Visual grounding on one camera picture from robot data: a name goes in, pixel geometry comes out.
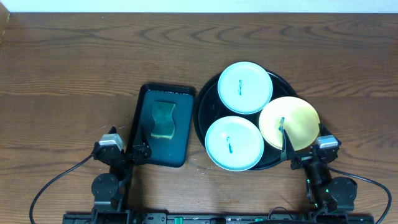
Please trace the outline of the yellow plate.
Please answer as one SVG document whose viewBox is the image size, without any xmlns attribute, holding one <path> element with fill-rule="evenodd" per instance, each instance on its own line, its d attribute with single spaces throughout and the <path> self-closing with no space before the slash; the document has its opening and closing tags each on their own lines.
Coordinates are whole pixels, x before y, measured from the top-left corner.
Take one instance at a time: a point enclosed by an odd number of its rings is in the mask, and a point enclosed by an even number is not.
<svg viewBox="0 0 398 224">
<path fill-rule="evenodd" d="M 259 116 L 259 130 L 268 144 L 282 149 L 282 126 L 286 130 L 293 149 L 305 149 L 319 134 L 320 118 L 315 108 L 307 101 L 284 96 L 268 103 Z"/>
</svg>

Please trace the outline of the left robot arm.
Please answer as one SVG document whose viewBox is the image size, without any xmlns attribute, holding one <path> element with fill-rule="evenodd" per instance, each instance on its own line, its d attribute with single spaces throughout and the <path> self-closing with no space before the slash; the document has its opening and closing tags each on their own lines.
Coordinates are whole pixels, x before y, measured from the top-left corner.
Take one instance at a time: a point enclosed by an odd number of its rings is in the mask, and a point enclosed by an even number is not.
<svg viewBox="0 0 398 224">
<path fill-rule="evenodd" d="M 91 185 L 95 201 L 90 223 L 142 223 L 142 215 L 127 208 L 133 168 L 145 164 L 152 154 L 144 129 L 137 136 L 140 140 L 129 152 L 123 150 L 115 127 L 95 142 L 91 156 L 108 165 L 109 172 L 97 176 Z"/>
</svg>

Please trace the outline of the green and yellow sponge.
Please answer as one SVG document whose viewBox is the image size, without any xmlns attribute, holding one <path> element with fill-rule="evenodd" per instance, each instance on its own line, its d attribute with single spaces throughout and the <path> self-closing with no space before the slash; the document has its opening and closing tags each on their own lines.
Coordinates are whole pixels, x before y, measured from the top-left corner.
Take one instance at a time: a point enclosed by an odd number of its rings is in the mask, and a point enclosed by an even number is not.
<svg viewBox="0 0 398 224">
<path fill-rule="evenodd" d="M 172 139 L 175 134 L 175 123 L 172 117 L 175 104 L 156 101 L 152 107 L 154 128 L 151 132 L 153 138 Z"/>
</svg>

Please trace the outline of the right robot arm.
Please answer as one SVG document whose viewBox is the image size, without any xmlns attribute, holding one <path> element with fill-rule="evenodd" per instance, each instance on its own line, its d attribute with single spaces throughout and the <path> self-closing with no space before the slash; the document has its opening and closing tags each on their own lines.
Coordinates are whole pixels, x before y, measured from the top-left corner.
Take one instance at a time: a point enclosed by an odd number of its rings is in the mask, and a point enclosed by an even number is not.
<svg viewBox="0 0 398 224">
<path fill-rule="evenodd" d="M 358 185 L 349 177 L 332 177 L 331 168 L 328 167 L 328 163 L 338 157 L 341 142 L 321 124 L 321 136 L 316 138 L 310 151 L 296 153 L 287 131 L 283 127 L 279 130 L 282 133 L 280 158 L 290 161 L 292 170 L 304 170 L 307 198 L 316 206 L 303 220 L 312 223 L 348 223 L 348 213 L 354 210 Z"/>
</svg>

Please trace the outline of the light blue plate bottom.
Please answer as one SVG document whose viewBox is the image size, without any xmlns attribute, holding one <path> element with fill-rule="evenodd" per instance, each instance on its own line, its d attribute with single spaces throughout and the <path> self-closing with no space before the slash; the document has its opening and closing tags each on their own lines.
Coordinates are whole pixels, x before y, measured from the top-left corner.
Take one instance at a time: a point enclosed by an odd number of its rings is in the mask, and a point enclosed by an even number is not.
<svg viewBox="0 0 398 224">
<path fill-rule="evenodd" d="M 205 135 L 205 149 L 219 167 L 241 172 L 254 167 L 264 152 L 264 140 L 259 129 L 239 116 L 216 120 Z"/>
</svg>

